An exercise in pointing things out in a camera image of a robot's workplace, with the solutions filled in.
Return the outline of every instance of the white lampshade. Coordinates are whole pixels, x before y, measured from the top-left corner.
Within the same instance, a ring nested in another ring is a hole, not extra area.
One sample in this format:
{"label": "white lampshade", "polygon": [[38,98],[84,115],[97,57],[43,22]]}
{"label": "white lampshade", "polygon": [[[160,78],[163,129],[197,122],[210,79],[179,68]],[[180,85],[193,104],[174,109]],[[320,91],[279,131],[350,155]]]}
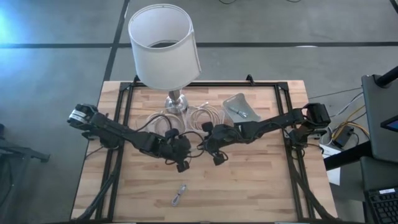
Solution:
{"label": "white lampshade", "polygon": [[[181,8],[155,4],[137,11],[129,22],[136,72],[156,90],[178,90],[201,72],[192,21]],[[152,47],[175,43],[168,47]]]}

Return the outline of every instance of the wooden table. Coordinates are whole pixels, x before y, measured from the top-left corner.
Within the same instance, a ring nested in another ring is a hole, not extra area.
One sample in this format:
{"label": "wooden table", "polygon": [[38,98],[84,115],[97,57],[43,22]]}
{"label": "wooden table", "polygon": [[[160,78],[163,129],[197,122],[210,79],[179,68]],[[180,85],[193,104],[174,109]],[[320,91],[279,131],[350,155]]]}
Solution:
{"label": "wooden table", "polygon": [[[288,83],[293,107],[302,107],[308,103],[304,82]],[[110,118],[114,116],[119,84],[120,82],[104,82],[99,99],[99,111],[109,113]],[[208,101],[210,105],[219,109],[223,100],[236,93],[244,93],[248,103],[262,119],[279,115],[274,89],[269,87],[186,87],[183,93],[190,105],[198,106]],[[146,87],[135,88],[130,127],[136,127],[135,119],[140,115],[150,115],[163,108],[166,95],[164,91]],[[98,147],[99,142],[91,142],[87,153]],[[296,221],[280,130],[267,133],[252,144],[234,144],[223,150],[228,154],[229,161],[221,166],[214,166],[211,156],[204,154],[192,159],[189,170],[178,173],[175,166],[165,165],[163,159],[145,156],[126,143],[113,221]],[[85,161],[72,218],[79,216],[98,193],[105,158],[106,150],[103,150]],[[328,212],[337,217],[319,149],[308,147],[304,160],[312,192]],[[171,200],[181,184],[186,184],[188,190],[183,194],[180,204],[172,207]],[[300,197],[303,209],[306,210],[302,192]],[[104,208],[106,215],[107,201]]]}

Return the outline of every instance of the gray concrete floor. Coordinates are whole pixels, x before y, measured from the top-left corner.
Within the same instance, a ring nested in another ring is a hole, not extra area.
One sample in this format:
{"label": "gray concrete floor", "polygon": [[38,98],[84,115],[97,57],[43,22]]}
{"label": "gray concrete floor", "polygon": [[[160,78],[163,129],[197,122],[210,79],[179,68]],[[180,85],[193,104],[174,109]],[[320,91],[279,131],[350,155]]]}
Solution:
{"label": "gray concrete floor", "polygon": [[[2,0],[0,44],[112,43],[123,0]],[[197,42],[391,42],[398,14],[389,0],[132,0],[126,19],[143,6],[176,4],[192,17]],[[129,42],[127,22],[120,42]],[[0,49],[0,123],[8,140],[50,153],[33,161],[13,223],[69,219],[87,141],[66,123],[77,103],[96,104],[111,49]],[[198,49],[201,80],[304,80],[312,102],[335,114],[360,90],[362,75],[397,65],[398,47],[263,47]],[[118,49],[110,80],[135,76],[131,49]],[[333,120],[342,122],[356,108]],[[358,121],[366,126],[366,117]],[[338,214],[361,221],[361,204],[333,186]]]}

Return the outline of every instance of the cylindrical lampshade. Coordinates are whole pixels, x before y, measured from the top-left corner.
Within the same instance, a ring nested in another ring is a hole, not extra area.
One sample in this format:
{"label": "cylindrical lampshade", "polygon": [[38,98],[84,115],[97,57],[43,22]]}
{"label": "cylindrical lampshade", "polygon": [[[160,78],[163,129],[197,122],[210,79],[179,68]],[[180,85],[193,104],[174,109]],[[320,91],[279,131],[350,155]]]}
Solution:
{"label": "cylindrical lampshade", "polygon": [[[178,90],[199,76],[201,69],[192,21],[181,8],[155,4],[137,11],[129,22],[136,72],[156,90]],[[168,47],[152,47],[174,43]]]}

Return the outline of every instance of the keyboard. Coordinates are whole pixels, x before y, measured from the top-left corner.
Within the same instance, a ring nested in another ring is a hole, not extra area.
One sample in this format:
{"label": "keyboard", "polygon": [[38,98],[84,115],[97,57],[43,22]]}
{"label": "keyboard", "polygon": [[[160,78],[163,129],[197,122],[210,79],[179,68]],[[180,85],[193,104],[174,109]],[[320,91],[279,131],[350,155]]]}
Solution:
{"label": "keyboard", "polygon": [[380,224],[398,224],[398,187],[365,192],[373,219]]}

